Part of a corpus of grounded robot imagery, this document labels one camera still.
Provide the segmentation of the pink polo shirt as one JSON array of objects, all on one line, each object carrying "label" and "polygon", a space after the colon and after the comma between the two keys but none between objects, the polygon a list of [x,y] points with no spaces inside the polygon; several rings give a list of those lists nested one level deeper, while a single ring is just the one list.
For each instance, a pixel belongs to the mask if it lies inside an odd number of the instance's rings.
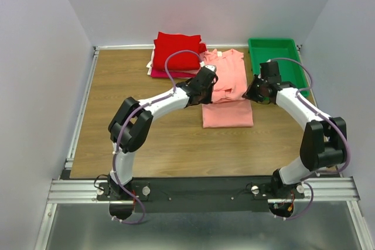
[{"label": "pink polo shirt", "polygon": [[203,55],[205,64],[215,65],[218,81],[213,87],[212,103],[202,106],[204,128],[252,127],[251,102],[242,97],[247,90],[244,54],[235,49],[216,49]]}]

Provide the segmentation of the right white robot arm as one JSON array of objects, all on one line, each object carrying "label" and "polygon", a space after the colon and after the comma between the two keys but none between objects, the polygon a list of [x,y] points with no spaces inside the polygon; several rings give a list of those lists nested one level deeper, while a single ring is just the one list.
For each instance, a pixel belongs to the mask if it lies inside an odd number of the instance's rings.
[{"label": "right white robot arm", "polygon": [[332,167],[345,169],[350,162],[346,122],[331,117],[309,102],[300,89],[283,81],[279,59],[270,59],[260,65],[260,73],[243,97],[255,102],[269,102],[284,109],[304,130],[298,157],[277,169],[266,184],[252,183],[246,187],[256,199],[286,198],[302,182],[315,173],[332,172]]}]

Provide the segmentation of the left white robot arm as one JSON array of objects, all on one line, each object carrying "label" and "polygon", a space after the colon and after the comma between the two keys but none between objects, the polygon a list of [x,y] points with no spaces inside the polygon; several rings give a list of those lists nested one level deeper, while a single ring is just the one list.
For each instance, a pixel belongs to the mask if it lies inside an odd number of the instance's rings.
[{"label": "left white robot arm", "polygon": [[218,80],[216,67],[207,65],[165,93],[145,100],[124,100],[108,126],[113,145],[108,185],[115,199],[124,200],[131,194],[128,183],[133,178],[135,152],[145,143],[152,123],[173,111],[211,103]]}]

